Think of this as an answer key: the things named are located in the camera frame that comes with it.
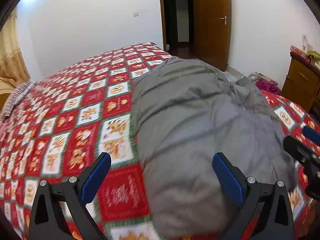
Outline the grey quilted down jacket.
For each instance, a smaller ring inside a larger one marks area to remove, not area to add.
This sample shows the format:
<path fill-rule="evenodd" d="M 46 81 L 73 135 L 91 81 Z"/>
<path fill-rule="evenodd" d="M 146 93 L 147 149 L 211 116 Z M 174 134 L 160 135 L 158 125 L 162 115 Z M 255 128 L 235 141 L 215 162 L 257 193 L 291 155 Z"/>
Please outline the grey quilted down jacket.
<path fill-rule="evenodd" d="M 261 183 L 296 187 L 280 120 L 249 79 L 231 82 L 201 60 L 173 56 L 132 84 L 133 133 L 161 236 L 216 233 L 235 214 L 212 168 L 217 152 Z"/>

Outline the magenta clothes pile on floor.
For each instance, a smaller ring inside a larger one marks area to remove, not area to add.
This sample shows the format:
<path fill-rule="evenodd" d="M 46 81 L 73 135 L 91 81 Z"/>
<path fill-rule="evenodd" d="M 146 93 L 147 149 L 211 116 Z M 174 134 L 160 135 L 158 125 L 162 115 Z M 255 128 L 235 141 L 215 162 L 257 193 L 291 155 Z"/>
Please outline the magenta clothes pile on floor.
<path fill-rule="evenodd" d="M 264 74 L 261 74 L 259 72 L 253 72 L 249 74 L 247 77 L 249 80 L 255 83 L 260 90 L 264 90 L 277 95 L 281 94 L 281 90 L 278 87 L 278 83 L 272 80 L 271 78 L 265 76 Z"/>

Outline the brown wooden cabinet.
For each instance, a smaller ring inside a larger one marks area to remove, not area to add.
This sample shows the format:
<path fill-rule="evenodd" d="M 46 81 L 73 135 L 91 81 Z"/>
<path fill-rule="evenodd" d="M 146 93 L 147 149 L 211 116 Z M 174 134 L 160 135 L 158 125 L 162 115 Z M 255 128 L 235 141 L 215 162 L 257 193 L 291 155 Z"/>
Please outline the brown wooden cabinet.
<path fill-rule="evenodd" d="M 306 112 L 319 100 L 319 70 L 300 55 L 290 52 L 291 62 L 281 96 L 300 105 Z"/>

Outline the red box on cabinet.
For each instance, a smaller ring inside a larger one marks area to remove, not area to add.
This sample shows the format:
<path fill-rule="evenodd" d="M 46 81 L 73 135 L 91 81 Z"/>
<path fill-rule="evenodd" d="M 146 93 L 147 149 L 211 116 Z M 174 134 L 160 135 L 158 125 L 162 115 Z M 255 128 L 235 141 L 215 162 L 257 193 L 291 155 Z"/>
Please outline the red box on cabinet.
<path fill-rule="evenodd" d="M 290 46 L 290 55 L 291 55 L 291 57 L 295 56 L 298 59 L 302 59 L 302 60 L 306 61 L 307 63 L 311 62 L 310 58 L 307 56 L 307 54 L 304 51 L 300 50 L 299 48 L 297 48 L 293 45 Z"/>

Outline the pink folded blanket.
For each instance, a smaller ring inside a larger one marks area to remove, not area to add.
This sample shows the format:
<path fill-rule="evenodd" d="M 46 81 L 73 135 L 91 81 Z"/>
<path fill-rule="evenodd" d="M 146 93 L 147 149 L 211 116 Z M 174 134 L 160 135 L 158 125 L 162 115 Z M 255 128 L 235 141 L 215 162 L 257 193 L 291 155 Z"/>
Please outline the pink folded blanket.
<path fill-rule="evenodd" d="M 8 123 L 7 122 L 1 122 L 0 126 L 0 140 L 2 141 L 5 137 L 5 130 L 7 127 Z"/>

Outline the striped grey pillow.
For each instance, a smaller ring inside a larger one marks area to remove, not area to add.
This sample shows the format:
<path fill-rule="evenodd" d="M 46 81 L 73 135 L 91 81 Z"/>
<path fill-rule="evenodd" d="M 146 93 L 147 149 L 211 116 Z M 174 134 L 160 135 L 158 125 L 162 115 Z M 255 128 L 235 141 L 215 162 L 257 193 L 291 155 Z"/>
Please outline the striped grey pillow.
<path fill-rule="evenodd" d="M 30 90 L 36 85 L 34 82 L 24 82 L 18 85 L 15 90 L 8 96 L 1 110 L 1 121 L 7 119 L 13 109 L 23 100 L 23 98 L 30 92 Z"/>

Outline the cream wooden headboard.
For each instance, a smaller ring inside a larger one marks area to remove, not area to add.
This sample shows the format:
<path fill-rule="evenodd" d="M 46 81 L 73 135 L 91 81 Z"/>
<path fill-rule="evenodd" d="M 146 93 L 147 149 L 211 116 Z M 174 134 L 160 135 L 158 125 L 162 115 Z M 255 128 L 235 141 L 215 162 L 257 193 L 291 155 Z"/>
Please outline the cream wooden headboard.
<path fill-rule="evenodd" d="M 1 77 L 0 80 L 0 110 L 2 110 L 9 95 L 14 92 L 17 85 Z"/>

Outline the beige patterned curtain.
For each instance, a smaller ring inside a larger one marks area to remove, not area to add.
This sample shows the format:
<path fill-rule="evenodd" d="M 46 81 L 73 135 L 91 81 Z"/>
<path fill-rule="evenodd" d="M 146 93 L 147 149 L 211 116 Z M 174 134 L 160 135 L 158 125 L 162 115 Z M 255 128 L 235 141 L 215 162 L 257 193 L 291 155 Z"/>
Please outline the beige patterned curtain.
<path fill-rule="evenodd" d="M 17 37 L 17 8 L 12 11 L 1 29 L 0 53 L 2 81 L 17 87 L 30 80 Z"/>

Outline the brown wooden door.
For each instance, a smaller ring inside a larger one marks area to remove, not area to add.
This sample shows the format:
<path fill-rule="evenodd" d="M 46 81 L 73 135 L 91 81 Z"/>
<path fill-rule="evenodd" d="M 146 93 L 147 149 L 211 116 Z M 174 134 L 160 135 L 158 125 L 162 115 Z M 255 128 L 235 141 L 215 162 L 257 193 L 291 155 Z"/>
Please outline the brown wooden door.
<path fill-rule="evenodd" d="M 226 25 L 219 19 L 224 16 Z M 194 0 L 194 28 L 197 58 L 225 71 L 231 38 L 231 0 Z"/>

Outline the brown wooden door frame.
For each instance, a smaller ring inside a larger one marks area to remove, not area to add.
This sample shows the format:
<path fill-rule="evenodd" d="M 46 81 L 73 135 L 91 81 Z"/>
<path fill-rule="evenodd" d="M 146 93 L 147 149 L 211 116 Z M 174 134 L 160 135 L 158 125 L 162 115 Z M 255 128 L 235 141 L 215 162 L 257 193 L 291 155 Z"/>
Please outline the brown wooden door frame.
<path fill-rule="evenodd" d="M 194 0 L 160 0 L 163 48 L 184 59 L 194 57 Z"/>

